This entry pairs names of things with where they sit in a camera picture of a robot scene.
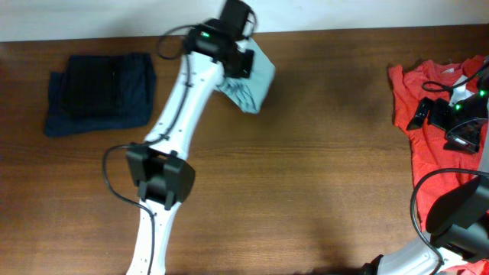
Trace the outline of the light blue t-shirt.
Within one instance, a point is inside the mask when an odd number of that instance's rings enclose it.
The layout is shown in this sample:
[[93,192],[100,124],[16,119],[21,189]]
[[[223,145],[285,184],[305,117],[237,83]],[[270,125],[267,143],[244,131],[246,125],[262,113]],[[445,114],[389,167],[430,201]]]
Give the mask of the light blue t-shirt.
[[216,86],[218,91],[228,96],[244,113],[251,114],[257,114],[261,110],[276,70],[275,65],[257,42],[255,40],[254,42],[254,62],[250,77],[248,79],[226,77]]

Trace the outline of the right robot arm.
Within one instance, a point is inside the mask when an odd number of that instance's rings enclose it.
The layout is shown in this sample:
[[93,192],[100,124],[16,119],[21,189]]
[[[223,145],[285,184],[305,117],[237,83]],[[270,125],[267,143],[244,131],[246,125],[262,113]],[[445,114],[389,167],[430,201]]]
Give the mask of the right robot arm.
[[362,274],[488,272],[488,59],[388,71],[394,123],[410,140],[416,237]]

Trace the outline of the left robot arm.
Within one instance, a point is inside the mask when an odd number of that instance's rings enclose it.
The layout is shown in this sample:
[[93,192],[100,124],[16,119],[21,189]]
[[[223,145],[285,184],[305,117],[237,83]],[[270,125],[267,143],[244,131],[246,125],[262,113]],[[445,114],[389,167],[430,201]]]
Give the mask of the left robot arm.
[[245,26],[255,21],[249,5],[228,0],[218,18],[190,25],[178,77],[163,112],[143,143],[128,146],[126,157],[141,210],[129,274],[166,272],[173,221],[196,177],[187,162],[193,132],[225,77],[249,77],[254,51],[239,42],[251,38]]

